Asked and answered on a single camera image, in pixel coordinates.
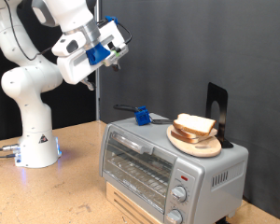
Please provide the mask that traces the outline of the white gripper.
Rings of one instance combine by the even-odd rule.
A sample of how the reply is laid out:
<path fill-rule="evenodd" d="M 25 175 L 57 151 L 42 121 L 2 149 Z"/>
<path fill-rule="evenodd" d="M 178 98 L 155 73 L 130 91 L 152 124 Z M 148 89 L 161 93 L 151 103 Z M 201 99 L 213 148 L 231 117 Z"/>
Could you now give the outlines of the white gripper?
<path fill-rule="evenodd" d="M 112 66 L 115 72 L 120 70 L 119 59 L 128 51 L 124 37 L 114 21 L 106 21 L 99 28 L 96 22 L 88 27 L 63 34 L 52 48 L 57 56 L 57 65 L 63 79 L 69 84 L 85 84 L 90 91 L 95 85 L 89 82 L 87 75 L 100 66 Z"/>

